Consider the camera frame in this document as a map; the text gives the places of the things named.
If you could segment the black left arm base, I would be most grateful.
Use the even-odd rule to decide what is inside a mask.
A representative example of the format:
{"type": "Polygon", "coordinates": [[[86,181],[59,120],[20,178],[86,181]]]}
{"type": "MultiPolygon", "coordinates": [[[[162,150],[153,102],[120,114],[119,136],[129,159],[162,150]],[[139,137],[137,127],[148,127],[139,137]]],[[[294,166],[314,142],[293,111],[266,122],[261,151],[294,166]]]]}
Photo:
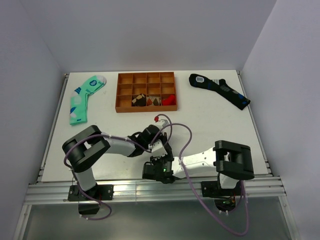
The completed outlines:
{"type": "Polygon", "coordinates": [[[84,191],[80,190],[78,185],[71,185],[67,197],[68,202],[85,202],[95,201],[91,203],[79,203],[78,212],[80,215],[90,216],[96,215],[101,207],[102,201],[111,201],[113,199],[114,186],[112,184],[96,184],[93,188],[84,191]]]}

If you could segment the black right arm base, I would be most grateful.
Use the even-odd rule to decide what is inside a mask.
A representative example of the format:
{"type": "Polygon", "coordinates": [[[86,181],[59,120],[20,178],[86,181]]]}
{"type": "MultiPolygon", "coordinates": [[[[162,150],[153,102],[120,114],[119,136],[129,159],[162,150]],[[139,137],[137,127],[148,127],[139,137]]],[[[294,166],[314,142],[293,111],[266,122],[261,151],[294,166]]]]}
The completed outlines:
{"type": "Polygon", "coordinates": [[[236,197],[241,197],[241,183],[238,182],[235,188],[221,188],[218,181],[202,181],[201,194],[204,198],[214,199],[215,207],[222,212],[231,212],[237,207],[236,197]]]}

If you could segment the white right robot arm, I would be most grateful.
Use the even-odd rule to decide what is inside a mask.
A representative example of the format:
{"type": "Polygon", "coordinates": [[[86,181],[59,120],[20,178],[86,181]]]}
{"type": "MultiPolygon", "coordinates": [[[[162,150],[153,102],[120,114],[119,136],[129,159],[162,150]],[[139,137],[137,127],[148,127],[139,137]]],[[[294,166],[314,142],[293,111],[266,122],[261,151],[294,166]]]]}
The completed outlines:
{"type": "Polygon", "coordinates": [[[171,184],[192,175],[215,171],[218,175],[217,191],[229,194],[239,181],[255,178],[251,148],[247,145],[219,140],[214,147],[197,154],[179,158],[172,148],[160,140],[150,144],[150,161],[142,170],[142,178],[171,184]]]}

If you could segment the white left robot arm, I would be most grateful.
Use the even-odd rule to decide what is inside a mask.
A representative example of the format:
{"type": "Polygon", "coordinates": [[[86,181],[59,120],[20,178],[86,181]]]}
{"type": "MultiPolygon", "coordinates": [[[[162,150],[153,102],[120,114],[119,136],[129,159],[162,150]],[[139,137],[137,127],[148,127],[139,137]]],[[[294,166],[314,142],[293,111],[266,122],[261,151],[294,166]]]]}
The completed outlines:
{"type": "Polygon", "coordinates": [[[151,153],[150,161],[142,170],[142,178],[154,180],[163,184],[175,181],[172,162],[172,148],[167,142],[167,134],[161,132],[158,125],[149,125],[143,131],[127,137],[103,136],[96,125],[91,125],[62,145],[66,165],[71,168],[80,189],[79,194],[86,200],[91,200],[98,193],[97,182],[92,166],[104,154],[122,155],[134,158],[144,152],[151,153]]]}

